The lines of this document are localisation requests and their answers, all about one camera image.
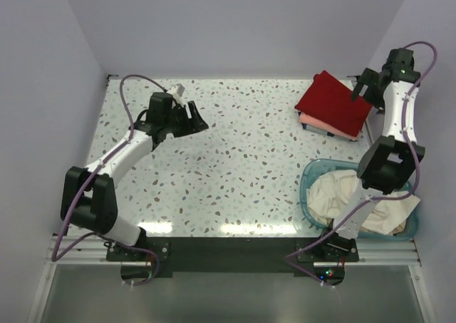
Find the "red t shirt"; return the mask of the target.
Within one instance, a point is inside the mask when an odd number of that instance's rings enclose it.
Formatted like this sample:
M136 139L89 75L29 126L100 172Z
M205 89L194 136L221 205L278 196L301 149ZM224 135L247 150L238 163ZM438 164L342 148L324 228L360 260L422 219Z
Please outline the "red t shirt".
M327 71L317 73L309 88L294 108L319 119L344 133L356 135L371 111L372 105L358 97L351 100L352 90Z

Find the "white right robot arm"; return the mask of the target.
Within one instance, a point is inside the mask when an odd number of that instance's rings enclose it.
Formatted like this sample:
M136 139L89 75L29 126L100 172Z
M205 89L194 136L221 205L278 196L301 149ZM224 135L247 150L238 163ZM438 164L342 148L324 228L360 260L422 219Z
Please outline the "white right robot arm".
M414 129L414 106L423 75L414 69L413 51L390 51L381 70L365 69L353 89L353 100L363 97L385 111L383 132L361 158L357 169L359 183L332 229L317 244L319 256L335 260L342 251L350 252L362 224L382 200L400 190L410 176L420 175L425 148L418 144Z

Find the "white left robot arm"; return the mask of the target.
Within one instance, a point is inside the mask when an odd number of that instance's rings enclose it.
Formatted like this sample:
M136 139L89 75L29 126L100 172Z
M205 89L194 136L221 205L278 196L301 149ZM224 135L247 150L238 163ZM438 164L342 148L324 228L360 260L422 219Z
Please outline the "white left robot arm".
M115 194L118 183L168 135L180 138L208 127L194 101L184 103L170 93L152 94L145 120L135 121L123 138L96 161L67 171L61 204L64 225L75 225L119 242L126 256L141 260L147 254L147 235L120 214Z

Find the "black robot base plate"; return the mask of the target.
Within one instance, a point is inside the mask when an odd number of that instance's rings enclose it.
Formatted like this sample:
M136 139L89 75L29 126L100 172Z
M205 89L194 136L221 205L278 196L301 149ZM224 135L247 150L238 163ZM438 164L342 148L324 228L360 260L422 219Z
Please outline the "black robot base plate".
M291 273L340 284L345 263L358 262L355 240L317 237L141 237L140 245L105 242L106 260L121 263L123 280L178 272Z

